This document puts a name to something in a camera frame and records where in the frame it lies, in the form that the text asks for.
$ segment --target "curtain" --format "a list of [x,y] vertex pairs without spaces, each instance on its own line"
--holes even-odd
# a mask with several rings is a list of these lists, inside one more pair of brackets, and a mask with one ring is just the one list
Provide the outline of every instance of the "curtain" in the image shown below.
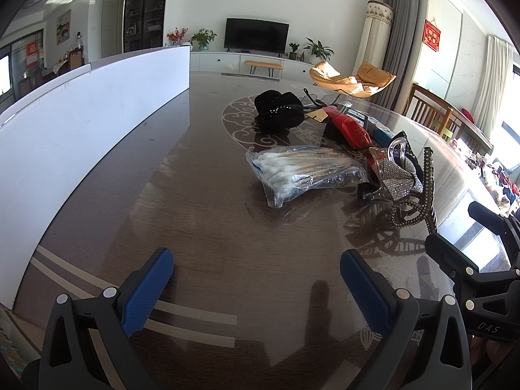
[[372,98],[374,104],[394,110],[402,87],[412,49],[419,12],[419,0],[384,0],[394,8],[394,25],[382,69],[396,75],[395,80]]
[[389,5],[373,0],[368,2],[365,27],[361,34],[361,43],[352,72],[354,76],[357,75],[357,71],[364,61],[378,69],[383,66],[393,18],[394,9]]
[[496,36],[488,35],[486,66],[471,113],[475,125],[488,139],[495,128],[505,85],[512,71],[513,46]]

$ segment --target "plastic bag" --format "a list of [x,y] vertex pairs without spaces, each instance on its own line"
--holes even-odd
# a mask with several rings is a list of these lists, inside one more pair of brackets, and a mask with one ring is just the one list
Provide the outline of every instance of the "plastic bag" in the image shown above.
[[359,162],[331,148],[276,147],[253,152],[251,147],[245,158],[264,185],[271,208],[281,208],[309,189],[344,188],[368,181]]

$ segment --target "red decoration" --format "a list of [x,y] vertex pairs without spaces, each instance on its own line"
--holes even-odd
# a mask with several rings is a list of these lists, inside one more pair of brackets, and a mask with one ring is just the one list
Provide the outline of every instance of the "red decoration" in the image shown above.
[[33,41],[32,43],[25,46],[25,63],[27,64],[27,67],[36,66],[38,63],[38,55],[36,54],[37,52],[38,45],[36,44],[36,41]]
[[439,51],[440,31],[428,20],[424,23],[423,43],[432,50]]

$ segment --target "ceiling light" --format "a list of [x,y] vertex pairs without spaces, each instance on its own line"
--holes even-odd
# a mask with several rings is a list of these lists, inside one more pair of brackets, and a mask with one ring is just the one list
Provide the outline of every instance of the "ceiling light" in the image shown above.
[[35,6],[37,5],[40,1],[42,0],[27,0],[24,5],[22,6],[22,8],[29,8],[29,7],[32,7],[32,6]]

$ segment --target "round table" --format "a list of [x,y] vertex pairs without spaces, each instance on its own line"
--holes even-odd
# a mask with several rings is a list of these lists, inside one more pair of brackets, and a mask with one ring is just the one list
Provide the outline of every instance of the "round table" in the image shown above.
[[[352,192],[314,190],[283,208],[267,206],[246,148],[334,145],[326,122],[311,118],[286,136],[253,126],[254,96],[277,89],[303,97],[303,88],[193,73],[190,89],[128,134],[63,205],[25,273],[15,314],[44,328],[58,294],[89,297],[120,285],[164,246],[174,275],[132,337],[164,388],[344,389],[380,337],[340,277],[343,251],[358,249],[415,297],[440,299],[452,283],[425,254],[425,223],[381,229],[382,204],[359,208]],[[310,88],[327,103],[337,96]],[[467,214],[473,200],[494,211],[495,204],[451,148],[405,117],[344,99],[395,133],[405,130],[420,162],[423,149],[433,149],[439,232],[481,271],[508,269],[500,240]]]

